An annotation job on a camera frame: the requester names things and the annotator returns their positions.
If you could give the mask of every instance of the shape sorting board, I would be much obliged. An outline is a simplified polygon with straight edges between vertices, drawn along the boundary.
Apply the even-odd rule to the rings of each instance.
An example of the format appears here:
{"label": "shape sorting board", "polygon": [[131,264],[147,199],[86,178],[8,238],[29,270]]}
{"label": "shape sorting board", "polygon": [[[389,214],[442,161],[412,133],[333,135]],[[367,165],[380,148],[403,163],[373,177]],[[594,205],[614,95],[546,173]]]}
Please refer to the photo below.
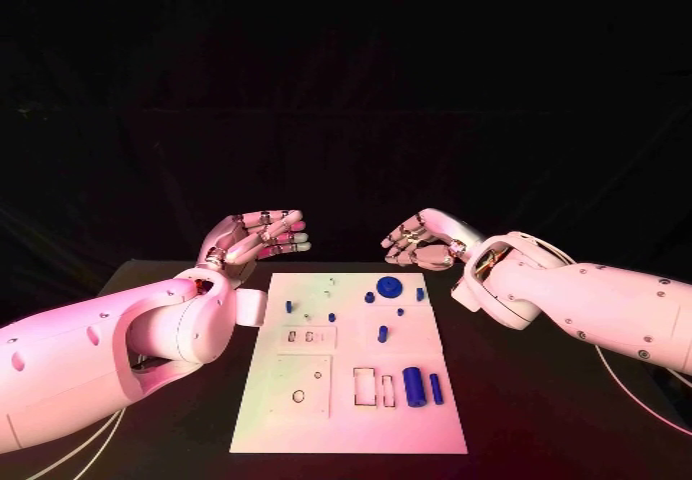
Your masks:
{"label": "shape sorting board", "polygon": [[[402,283],[396,298],[376,291],[383,276]],[[421,301],[416,288],[425,290]],[[422,374],[427,405],[418,408],[406,404],[406,367]],[[432,399],[431,373],[442,405]],[[356,405],[372,397],[375,406]],[[230,452],[467,453],[422,274],[272,275]]]}

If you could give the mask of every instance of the blue cylinder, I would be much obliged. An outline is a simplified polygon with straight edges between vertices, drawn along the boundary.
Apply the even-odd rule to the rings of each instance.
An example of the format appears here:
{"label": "blue cylinder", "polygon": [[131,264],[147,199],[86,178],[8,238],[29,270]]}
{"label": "blue cylinder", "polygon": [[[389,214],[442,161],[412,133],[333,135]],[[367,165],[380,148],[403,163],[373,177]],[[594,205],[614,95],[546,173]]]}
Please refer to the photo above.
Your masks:
{"label": "blue cylinder", "polygon": [[421,370],[418,367],[408,367],[403,369],[403,385],[406,387],[406,402],[409,407],[424,407],[428,401],[425,400],[425,389],[422,387]]}
{"label": "blue cylinder", "polygon": [[396,298],[403,291],[401,281],[393,277],[382,277],[378,280],[378,293],[385,298]]}
{"label": "blue cylinder", "polygon": [[437,373],[429,374],[429,385],[432,387],[432,398],[435,399],[435,405],[441,405],[444,403],[444,400],[442,390],[440,389],[440,378],[437,377]]}
{"label": "blue cylinder", "polygon": [[385,343],[386,342],[386,331],[388,331],[388,328],[382,325],[379,327],[379,336],[378,336],[378,342],[379,343]]}

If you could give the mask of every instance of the robotic hand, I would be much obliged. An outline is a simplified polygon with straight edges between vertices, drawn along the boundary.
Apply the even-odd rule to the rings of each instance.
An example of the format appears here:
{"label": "robotic hand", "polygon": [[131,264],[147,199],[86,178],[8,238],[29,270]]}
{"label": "robotic hand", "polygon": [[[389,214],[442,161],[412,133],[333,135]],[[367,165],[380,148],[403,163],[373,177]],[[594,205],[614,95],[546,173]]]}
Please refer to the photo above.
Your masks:
{"label": "robotic hand", "polygon": [[[0,453],[53,440],[135,403],[258,326],[267,294],[239,289],[255,259],[310,249],[303,214],[226,217],[173,279],[49,310],[0,329]],[[144,368],[130,356],[153,357]]]}
{"label": "robotic hand", "polygon": [[[421,247],[437,239],[445,245]],[[572,337],[692,374],[692,285],[575,263],[520,232],[486,239],[429,208],[399,225],[382,247],[385,260],[402,266],[444,270],[455,259],[465,262],[451,296],[506,327],[522,330],[543,311]]]}

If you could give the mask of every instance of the white board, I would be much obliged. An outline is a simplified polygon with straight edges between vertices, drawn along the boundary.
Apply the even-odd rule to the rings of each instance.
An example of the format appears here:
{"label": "white board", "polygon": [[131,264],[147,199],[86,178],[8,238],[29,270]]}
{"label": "white board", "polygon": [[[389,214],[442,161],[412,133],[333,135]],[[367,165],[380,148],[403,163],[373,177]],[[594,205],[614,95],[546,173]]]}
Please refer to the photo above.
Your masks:
{"label": "white board", "polygon": [[[396,298],[378,294],[383,276],[403,285]],[[425,292],[421,301],[416,288]],[[373,303],[365,302],[366,292]],[[385,343],[380,325],[389,331]],[[418,408],[406,404],[406,367],[422,373],[428,402]],[[432,373],[442,405],[432,400]],[[365,401],[375,388],[375,406],[356,405],[356,386]],[[393,408],[385,407],[392,391]],[[272,275],[230,452],[467,453],[422,274]]]}

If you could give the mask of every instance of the blue knob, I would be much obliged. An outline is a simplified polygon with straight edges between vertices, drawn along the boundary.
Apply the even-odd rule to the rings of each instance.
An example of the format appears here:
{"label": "blue knob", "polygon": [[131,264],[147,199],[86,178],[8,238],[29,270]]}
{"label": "blue knob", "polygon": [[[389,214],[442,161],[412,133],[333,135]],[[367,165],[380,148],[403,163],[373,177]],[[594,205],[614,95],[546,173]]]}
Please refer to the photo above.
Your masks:
{"label": "blue knob", "polygon": [[379,343],[385,343],[385,342],[386,342],[386,327],[385,327],[383,325],[379,327],[378,342],[379,342]]}
{"label": "blue knob", "polygon": [[393,277],[382,277],[378,280],[378,293],[385,298],[396,298],[403,290],[403,285]]}

